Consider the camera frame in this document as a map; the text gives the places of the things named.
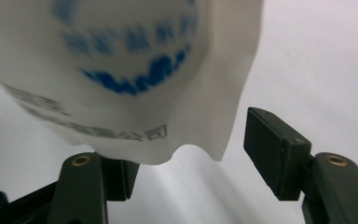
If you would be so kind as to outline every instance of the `white surface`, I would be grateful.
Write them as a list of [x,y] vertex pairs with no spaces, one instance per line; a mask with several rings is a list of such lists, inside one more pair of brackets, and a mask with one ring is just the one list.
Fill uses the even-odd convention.
[[[142,166],[132,198],[109,204],[111,223],[304,223],[300,203],[277,202],[242,149],[248,106],[284,119],[313,154],[358,164],[358,1],[266,1],[263,13],[223,161],[185,147],[167,163]],[[67,146],[0,89],[0,190],[10,200],[54,181],[64,159],[85,150]]]

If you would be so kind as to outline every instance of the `white plastic bag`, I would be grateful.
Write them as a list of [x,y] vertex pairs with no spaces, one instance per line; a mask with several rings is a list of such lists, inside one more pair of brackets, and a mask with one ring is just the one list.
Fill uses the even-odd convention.
[[[0,83],[68,142],[106,157],[160,164],[190,144],[221,160],[258,22],[219,15],[243,2],[0,1]],[[226,44],[201,65],[211,38]]]

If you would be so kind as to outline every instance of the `brass screw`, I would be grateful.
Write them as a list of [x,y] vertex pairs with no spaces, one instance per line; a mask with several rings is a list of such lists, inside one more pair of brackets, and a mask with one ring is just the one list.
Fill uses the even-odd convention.
[[341,158],[341,157],[338,157],[338,156],[333,156],[333,155],[328,155],[326,156],[327,160],[336,165],[336,166],[347,166],[348,165],[348,162]]
[[72,160],[73,166],[83,166],[91,161],[90,156],[79,156]]

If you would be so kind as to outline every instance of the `screw hole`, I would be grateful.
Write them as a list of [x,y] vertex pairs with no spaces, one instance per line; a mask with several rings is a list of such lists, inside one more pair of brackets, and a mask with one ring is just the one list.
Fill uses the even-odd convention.
[[83,224],[83,221],[78,218],[75,218],[70,220],[67,224]]
[[295,138],[295,143],[304,143],[304,141],[302,139]]
[[72,165],[82,166],[82,165],[86,165],[90,161],[91,161],[91,158],[89,156],[79,156],[72,160]]
[[329,155],[326,157],[330,163],[336,165],[336,166],[347,166],[348,162],[344,160],[343,158],[340,158],[338,156]]

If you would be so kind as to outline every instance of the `white background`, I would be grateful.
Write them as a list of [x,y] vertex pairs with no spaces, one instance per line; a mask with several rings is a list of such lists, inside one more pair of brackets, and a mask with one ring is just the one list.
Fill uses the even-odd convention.
[[[304,223],[300,202],[278,202],[242,148],[248,106],[285,120],[312,154],[358,164],[358,1],[268,0],[262,18],[223,161],[183,147],[167,163],[142,165],[132,198],[108,204],[111,223]],[[55,181],[82,151],[90,149],[68,146],[0,89],[0,190],[11,201]]]

